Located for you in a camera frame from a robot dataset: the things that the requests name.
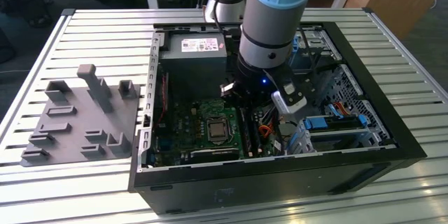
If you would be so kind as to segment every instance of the white label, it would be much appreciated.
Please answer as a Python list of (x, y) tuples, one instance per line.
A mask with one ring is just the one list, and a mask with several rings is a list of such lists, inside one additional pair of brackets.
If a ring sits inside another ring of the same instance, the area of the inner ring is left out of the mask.
[(217, 39), (183, 39), (182, 43), (182, 52), (206, 52), (217, 51)]
[(278, 143), (277, 140), (273, 142), (273, 147), (275, 147), (275, 149), (281, 151), (281, 144)]

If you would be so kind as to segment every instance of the cpu socket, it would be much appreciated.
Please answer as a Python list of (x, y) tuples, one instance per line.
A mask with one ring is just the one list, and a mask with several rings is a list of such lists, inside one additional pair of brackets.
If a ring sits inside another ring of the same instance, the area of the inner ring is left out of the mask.
[(225, 116), (211, 117), (206, 120), (207, 141), (221, 145), (229, 139), (227, 120)]

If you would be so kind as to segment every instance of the grey 3d printed holder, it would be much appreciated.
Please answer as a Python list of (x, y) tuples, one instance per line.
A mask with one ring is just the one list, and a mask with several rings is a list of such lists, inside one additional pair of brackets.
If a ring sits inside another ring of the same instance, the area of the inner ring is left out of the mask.
[(50, 165), (130, 156), (139, 86), (121, 80), (107, 86), (94, 65), (79, 65), (87, 88), (50, 81), (49, 98), (21, 154), (21, 166)]

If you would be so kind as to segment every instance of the power supply label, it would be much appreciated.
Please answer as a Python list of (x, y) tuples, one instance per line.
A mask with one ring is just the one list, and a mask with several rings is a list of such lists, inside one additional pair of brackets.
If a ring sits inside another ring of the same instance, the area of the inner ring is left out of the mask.
[(206, 51), (218, 51), (217, 39), (183, 39), (182, 43), (182, 52), (206, 52)]

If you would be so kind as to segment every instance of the slotted metal table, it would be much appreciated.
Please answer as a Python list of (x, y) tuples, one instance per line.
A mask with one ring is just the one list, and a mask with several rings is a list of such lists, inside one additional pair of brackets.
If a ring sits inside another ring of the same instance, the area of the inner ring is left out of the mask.
[(126, 192), (130, 159), (21, 167), (19, 155), (45, 106), (49, 80), (83, 86), (91, 63), (109, 85), (145, 92), (153, 23), (201, 23), (191, 9), (77, 10), (59, 17), (0, 125), (0, 222), (413, 223), (448, 220), (448, 95), (374, 14), (306, 9), (302, 21), (335, 22), (427, 158), (354, 193), (157, 216)]

